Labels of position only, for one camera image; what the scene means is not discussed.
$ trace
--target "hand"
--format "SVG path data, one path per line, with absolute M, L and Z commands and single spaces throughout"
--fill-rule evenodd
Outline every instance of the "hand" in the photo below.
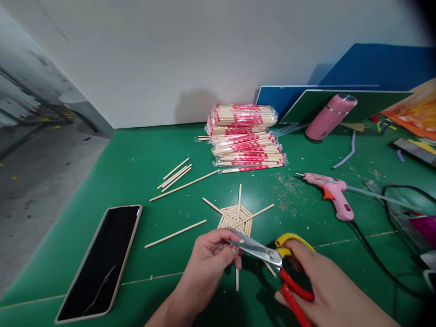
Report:
M 399 326 L 380 309 L 330 259 L 313 252 L 296 240 L 284 245 L 292 251 L 289 257 L 294 267 L 303 269 L 312 284 L 315 300 L 307 302 L 293 293 L 307 317 L 317 326 Z M 280 292 L 275 298 L 288 306 Z
M 197 238 L 183 276 L 171 295 L 176 303 L 184 306 L 181 310 L 194 318 L 208 306 L 224 269 L 232 262 L 237 269 L 242 269 L 242 251 L 225 239 L 240 241 L 226 228 L 215 229 Z

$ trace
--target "pink glue gun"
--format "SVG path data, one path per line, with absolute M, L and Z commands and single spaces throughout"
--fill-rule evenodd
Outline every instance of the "pink glue gun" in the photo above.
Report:
M 296 174 L 302 176 L 310 184 L 315 184 L 324 190 L 323 200 L 327 198 L 333 200 L 336 208 L 336 218 L 345 221 L 354 219 L 354 213 L 342 193 L 347 189 L 347 184 L 344 181 L 314 173 Z

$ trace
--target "red scissor handle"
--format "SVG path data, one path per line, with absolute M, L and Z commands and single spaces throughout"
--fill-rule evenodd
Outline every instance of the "red scissor handle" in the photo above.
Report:
M 298 305 L 296 299 L 292 295 L 292 292 L 289 289 L 289 286 L 287 284 L 282 285 L 282 293 L 283 293 L 283 296 L 285 297 L 286 301 L 289 303 L 289 306 L 291 307 L 292 311 L 294 312 L 294 315 L 297 318 L 300 325 L 302 327 L 312 327 L 309 319 L 307 318 L 307 316 L 304 314 L 303 310 Z
M 290 287 L 290 289 L 292 289 L 299 297 L 301 297 L 303 300 L 313 302 L 315 298 L 313 294 L 310 293 L 309 291 L 306 291 L 304 288 L 302 288 L 300 285 L 294 282 L 291 276 L 289 276 L 289 274 L 286 272 L 285 268 L 280 269 L 278 275 Z

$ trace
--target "blue board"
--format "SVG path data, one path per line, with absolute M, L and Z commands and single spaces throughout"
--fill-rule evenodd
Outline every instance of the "blue board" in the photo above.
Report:
M 436 77 L 436 48 L 355 44 L 320 84 L 380 85 L 380 90 L 409 91 Z
M 298 100 L 298 98 L 307 89 L 347 89 L 347 90 L 378 90 L 378 85 L 336 85 L 322 86 L 322 85 L 298 85 L 298 86 L 262 86 L 259 90 L 258 99 L 256 104 L 258 105 L 270 105 L 278 113 L 278 121 L 286 115 L 288 110 Z

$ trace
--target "yellow scissor handle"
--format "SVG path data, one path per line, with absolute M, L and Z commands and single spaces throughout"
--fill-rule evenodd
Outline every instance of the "yellow scissor handle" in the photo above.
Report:
M 278 239 L 276 239 L 276 246 L 280 247 L 284 243 L 286 243 L 287 240 L 294 239 L 297 240 L 300 243 L 303 243 L 306 247 L 311 249 L 313 252 L 316 252 L 309 243 L 307 243 L 303 238 L 299 237 L 297 234 L 294 233 L 285 233 L 282 236 L 280 236 Z M 278 248 L 277 251 L 280 253 L 280 256 L 282 258 L 284 257 L 290 257 L 292 255 L 291 250 L 287 248 Z

